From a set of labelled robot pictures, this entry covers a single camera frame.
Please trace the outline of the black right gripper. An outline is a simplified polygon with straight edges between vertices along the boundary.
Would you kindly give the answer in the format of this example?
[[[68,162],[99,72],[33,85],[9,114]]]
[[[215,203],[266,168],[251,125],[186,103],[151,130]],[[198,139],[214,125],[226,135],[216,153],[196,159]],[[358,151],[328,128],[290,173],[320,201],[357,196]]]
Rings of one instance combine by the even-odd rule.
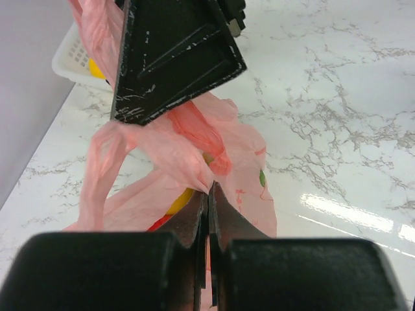
[[[111,118],[144,126],[246,71],[245,0],[118,1],[123,33]]]

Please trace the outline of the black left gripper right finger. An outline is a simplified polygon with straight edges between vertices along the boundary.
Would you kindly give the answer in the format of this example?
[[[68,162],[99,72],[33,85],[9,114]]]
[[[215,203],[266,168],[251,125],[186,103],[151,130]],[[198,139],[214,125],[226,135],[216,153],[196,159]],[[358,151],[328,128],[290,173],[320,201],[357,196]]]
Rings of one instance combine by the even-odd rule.
[[[381,248],[361,238],[270,238],[215,183],[208,197],[219,310],[406,310]]]

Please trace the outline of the red fake fruit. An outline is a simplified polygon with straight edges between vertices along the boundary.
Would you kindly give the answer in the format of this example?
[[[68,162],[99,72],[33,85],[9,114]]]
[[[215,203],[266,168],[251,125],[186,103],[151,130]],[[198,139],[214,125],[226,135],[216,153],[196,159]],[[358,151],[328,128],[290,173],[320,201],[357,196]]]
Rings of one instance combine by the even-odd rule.
[[[147,230],[148,232],[154,232],[159,229],[163,224],[165,224],[172,216],[169,214],[164,215],[159,220],[153,223],[151,227]]]

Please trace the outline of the pink plastic bag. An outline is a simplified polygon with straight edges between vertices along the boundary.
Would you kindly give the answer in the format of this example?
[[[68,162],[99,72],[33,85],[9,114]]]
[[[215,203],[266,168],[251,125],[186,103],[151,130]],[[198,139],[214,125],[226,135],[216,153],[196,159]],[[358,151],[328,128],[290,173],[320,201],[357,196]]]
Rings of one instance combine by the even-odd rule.
[[[71,1],[88,55],[115,89],[123,33],[118,1]],[[147,231],[185,189],[218,183],[231,206],[274,237],[277,219],[264,174],[267,145],[237,106],[208,91],[140,126],[110,119],[92,137],[70,231]]]

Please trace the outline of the yellow fake fruit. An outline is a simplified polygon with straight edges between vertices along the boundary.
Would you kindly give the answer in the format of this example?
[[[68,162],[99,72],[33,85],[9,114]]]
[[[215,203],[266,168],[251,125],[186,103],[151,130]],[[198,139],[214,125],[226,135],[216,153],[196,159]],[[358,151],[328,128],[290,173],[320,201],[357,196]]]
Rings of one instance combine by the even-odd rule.
[[[172,203],[171,207],[166,212],[166,215],[174,215],[180,211],[188,203],[193,193],[193,189],[185,189],[184,192]]]

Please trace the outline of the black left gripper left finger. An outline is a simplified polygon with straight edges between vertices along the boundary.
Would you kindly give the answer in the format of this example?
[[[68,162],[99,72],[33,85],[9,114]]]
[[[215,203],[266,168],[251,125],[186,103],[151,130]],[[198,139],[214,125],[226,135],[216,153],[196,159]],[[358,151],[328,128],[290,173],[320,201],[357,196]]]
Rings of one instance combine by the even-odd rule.
[[[42,233],[18,252],[2,310],[199,310],[207,196],[153,232]]]

